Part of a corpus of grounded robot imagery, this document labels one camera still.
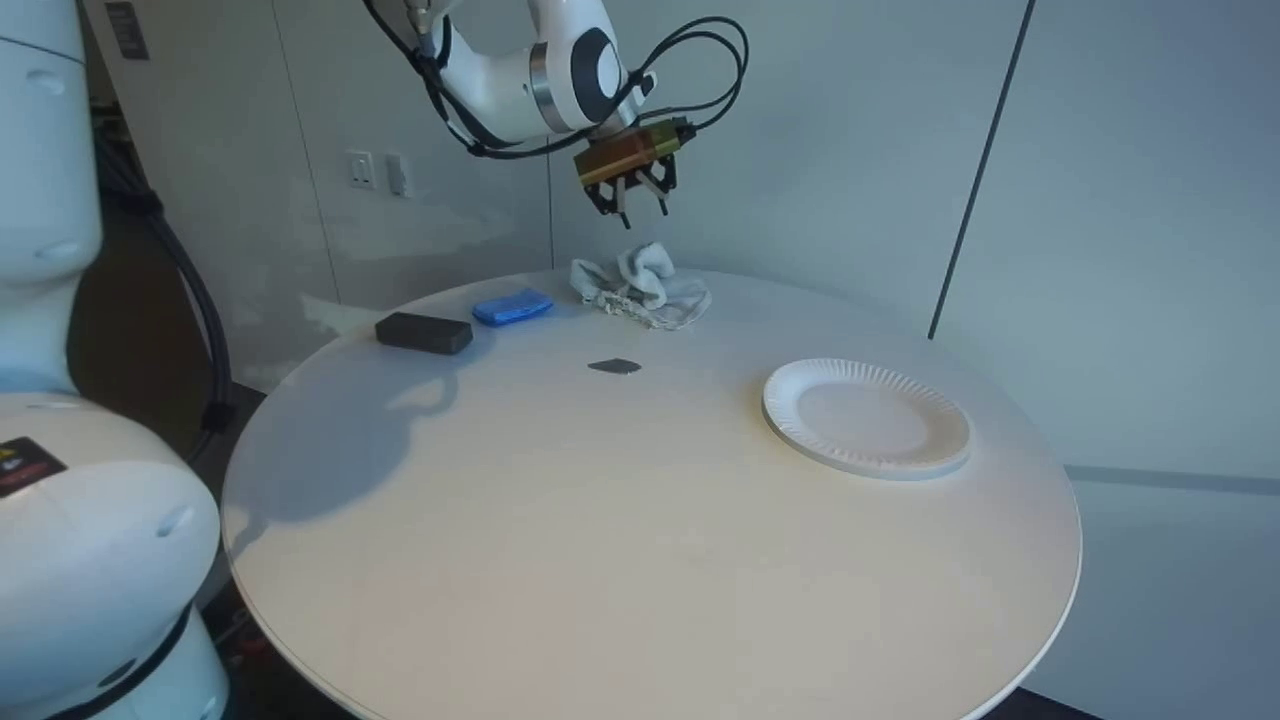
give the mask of round table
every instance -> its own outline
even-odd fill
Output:
[[[462,319],[538,289],[556,314],[476,328],[461,356],[363,328],[297,370],[225,489],[266,639],[382,720],[974,718],[1007,698],[1078,582],[1054,455],[929,341],[703,279],[715,300],[650,331],[570,303],[564,275],[500,275],[409,310]],[[802,356],[957,402],[967,463],[878,480],[798,454],[760,392]]]

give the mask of white plastic casing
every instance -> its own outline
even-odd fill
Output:
[[[63,341],[99,254],[88,91],[71,0],[0,4],[0,392],[71,388]]]
[[[2,720],[84,704],[111,673],[146,660],[218,541],[207,489],[146,430],[71,396],[0,392],[0,445],[18,437],[63,471],[0,495]],[[216,660],[199,668],[166,693],[191,707],[181,718],[225,699]]]
[[[604,34],[608,50],[591,78],[604,91],[624,85],[608,10],[600,0],[531,0],[529,10],[535,44],[514,57],[484,57],[462,34],[451,34],[442,85],[493,136],[510,146],[595,129],[600,118],[588,118],[570,85],[570,53],[588,34]]]

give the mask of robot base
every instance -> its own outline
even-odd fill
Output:
[[[186,617],[186,628],[155,673],[119,698],[94,720],[218,720],[226,718],[226,673],[207,639],[199,614]]]

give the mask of floor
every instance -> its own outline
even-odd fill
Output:
[[[234,587],[207,607],[210,635],[233,673],[226,720],[353,720],[339,704],[322,699],[289,660],[258,635],[239,607]],[[984,720],[1087,720],[1082,711],[1035,693],[1012,693]]]
[[[81,392],[146,426],[191,462],[210,491],[218,491],[234,430],[216,437],[216,445],[199,445],[202,345],[184,314],[184,289],[128,212],[104,210],[104,228],[104,257],[84,279],[71,325]],[[252,417],[257,402],[257,392],[234,396],[239,426]],[[353,720],[264,639],[244,614],[234,586],[210,586],[199,607],[233,676],[226,720]],[[1014,693],[987,711],[987,720],[1082,720],[1082,711]]]

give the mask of white plate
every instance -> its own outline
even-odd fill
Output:
[[[861,477],[932,480],[972,455],[967,413],[878,365],[782,365],[764,386],[764,413],[795,449]]]

